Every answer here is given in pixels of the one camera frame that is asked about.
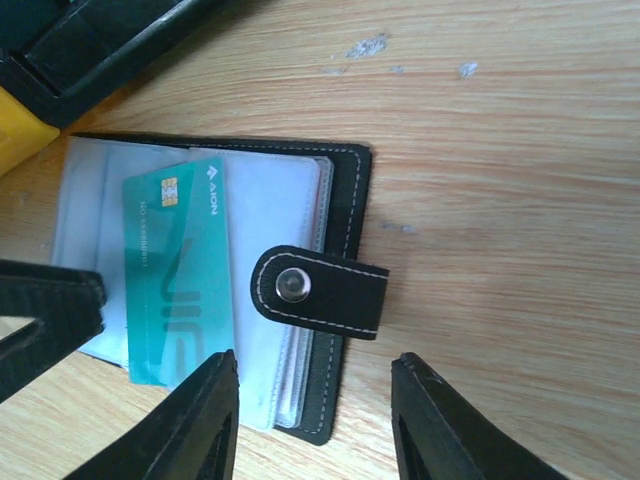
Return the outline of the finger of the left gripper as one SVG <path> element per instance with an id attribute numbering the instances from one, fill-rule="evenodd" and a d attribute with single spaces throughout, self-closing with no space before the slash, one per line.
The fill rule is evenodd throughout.
<path id="1" fill-rule="evenodd" d="M 1 314 L 31 323 L 1 340 L 1 400 L 6 401 L 104 331 L 100 274 L 1 261 Z"/>

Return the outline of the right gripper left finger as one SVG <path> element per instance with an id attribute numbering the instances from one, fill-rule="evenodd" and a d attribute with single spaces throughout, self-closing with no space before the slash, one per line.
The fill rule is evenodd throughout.
<path id="1" fill-rule="evenodd" d="M 209 357 L 74 479 L 231 479 L 238 434 L 234 352 Z"/>

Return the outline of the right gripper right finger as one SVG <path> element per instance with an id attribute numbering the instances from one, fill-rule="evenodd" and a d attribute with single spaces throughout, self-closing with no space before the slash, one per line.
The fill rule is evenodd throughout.
<path id="1" fill-rule="evenodd" d="M 401 479 L 565 477 L 497 428 L 417 354 L 401 354 L 391 373 Z"/>

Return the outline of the teal credit card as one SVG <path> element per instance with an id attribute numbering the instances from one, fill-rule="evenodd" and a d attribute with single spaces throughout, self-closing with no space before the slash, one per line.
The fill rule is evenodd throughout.
<path id="1" fill-rule="evenodd" d="M 224 162 L 130 177 L 122 194 L 130 379 L 173 389 L 234 345 Z"/>

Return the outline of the black card holder wallet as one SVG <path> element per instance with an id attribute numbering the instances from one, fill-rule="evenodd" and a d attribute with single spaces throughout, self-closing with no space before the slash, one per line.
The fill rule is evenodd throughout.
<path id="1" fill-rule="evenodd" d="M 128 367 L 123 183 L 224 162 L 241 424 L 329 441 L 345 344 L 378 334 L 389 274 L 360 264 L 373 154 L 358 144 L 79 134 L 62 177 L 56 266 L 104 281 L 104 331 L 83 352 Z"/>

